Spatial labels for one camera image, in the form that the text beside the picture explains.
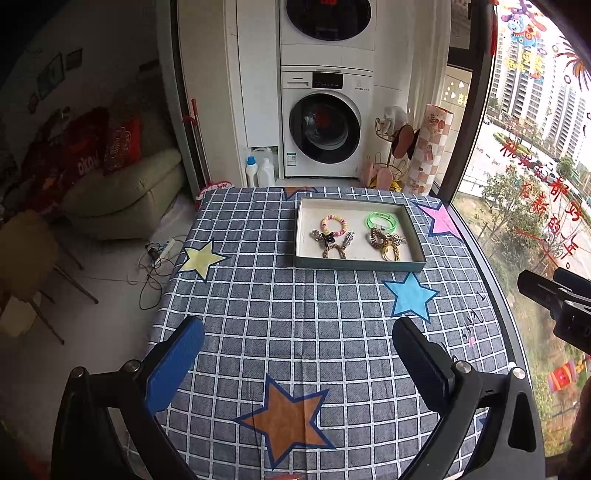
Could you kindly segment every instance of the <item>washing machine door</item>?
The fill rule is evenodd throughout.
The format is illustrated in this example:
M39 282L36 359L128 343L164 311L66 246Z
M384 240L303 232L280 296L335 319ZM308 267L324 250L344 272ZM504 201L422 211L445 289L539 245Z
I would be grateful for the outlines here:
M291 23L318 40L347 40L371 19L369 0L287 0L285 7Z
M291 109L290 132L298 148L312 160L340 163L359 145L361 120L355 105L344 95L316 92Z

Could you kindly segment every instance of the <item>orange star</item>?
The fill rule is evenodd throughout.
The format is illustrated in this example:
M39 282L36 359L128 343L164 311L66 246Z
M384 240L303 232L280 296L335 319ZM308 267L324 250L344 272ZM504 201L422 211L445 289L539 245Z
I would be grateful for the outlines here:
M316 193L318 193L318 190L316 190L314 187L283 187L283 191L285 193L286 200L291 200L291 198L297 192L316 192Z
M235 421L265 436L271 468L275 468L294 447L335 448L316 425L328 392L293 398L267 375L263 406Z

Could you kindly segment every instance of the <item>beaded bracelet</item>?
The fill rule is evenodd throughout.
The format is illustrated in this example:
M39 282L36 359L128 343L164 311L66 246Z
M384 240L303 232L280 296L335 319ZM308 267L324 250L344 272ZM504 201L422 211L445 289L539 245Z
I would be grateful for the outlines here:
M340 232L335 232L335 236L344 235L346 233L346 231L349 229L349 227L347 226L347 220L345 220L341 216L339 216L339 215L327 215L320 222L320 228L322 229L322 232L325 235L328 235L328 234L331 233L331 230L326 225L329 220L336 220L337 222L340 223Z

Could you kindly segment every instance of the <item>tree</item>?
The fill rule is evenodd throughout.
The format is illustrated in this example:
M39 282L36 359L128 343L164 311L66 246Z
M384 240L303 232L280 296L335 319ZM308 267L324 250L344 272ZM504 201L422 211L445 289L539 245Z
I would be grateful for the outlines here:
M496 97L490 96L488 97L488 106L491 107L493 110L496 110L499 106L499 100Z
M564 156L558 162L558 167L556 167L556 171L558 174L565 179L570 179L573 176L574 172L574 161L568 155Z
M486 186L482 190L482 197L487 199L491 220L488 222L490 228L489 236L482 243L482 248L504 227L510 235L512 243L518 239L513 231L521 231L536 235L540 231L540 216L532 211L534 199L540 193L540 182L532 175L521 174L515 164L507 167L504 173L497 173L490 176ZM478 236L480 240L484 234L482 230ZM517 243L516 250L524 245Z

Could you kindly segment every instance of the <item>blue tablecloth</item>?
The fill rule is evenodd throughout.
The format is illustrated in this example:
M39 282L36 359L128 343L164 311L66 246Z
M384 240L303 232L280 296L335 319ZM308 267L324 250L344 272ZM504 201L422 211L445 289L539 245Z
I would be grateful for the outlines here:
M213 240L212 251L227 258L203 281L195 270L180 271L187 261L181 253L151 335L153 345L187 315L203 319L206 339L194 369L157 415L201 478L397 478L438 421L392 345L396 296L384 282L407 274L294 268L294 222L304 195L407 205L427 258L417 279L438 292L427 302L429 322L411 318L430 341L478 370L508 370L470 252L450 233L435 235L434 220L418 206L437 209L439 200L352 188L209 193L185 248L199 251ZM281 412L300 415L300 429L273 432L274 425L285 428ZM477 413L450 473L465 468L484 415Z

